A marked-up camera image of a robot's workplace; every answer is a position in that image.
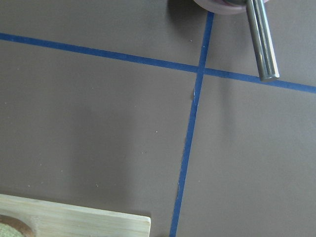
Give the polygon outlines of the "pink bowl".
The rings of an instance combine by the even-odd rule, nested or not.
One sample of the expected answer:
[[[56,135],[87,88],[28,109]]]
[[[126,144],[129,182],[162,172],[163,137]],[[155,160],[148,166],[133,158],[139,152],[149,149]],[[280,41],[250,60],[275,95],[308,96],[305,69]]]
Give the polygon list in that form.
[[[235,15],[246,12],[243,5],[230,5],[225,0],[194,0],[203,9],[221,15]]]

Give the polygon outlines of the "steel scoop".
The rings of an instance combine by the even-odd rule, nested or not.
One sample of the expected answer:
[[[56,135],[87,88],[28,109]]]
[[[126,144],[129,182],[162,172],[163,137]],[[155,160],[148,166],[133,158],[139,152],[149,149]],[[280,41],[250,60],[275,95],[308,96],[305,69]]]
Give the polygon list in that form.
[[[265,4],[262,0],[247,0],[246,12],[261,82],[279,78]]]

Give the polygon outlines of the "wooden cutting board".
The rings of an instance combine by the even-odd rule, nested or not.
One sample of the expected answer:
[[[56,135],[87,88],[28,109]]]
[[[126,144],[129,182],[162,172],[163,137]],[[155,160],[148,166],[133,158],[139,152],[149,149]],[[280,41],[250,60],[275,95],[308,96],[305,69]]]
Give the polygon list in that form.
[[[151,219],[2,194],[0,214],[21,221],[35,237],[148,237]]]

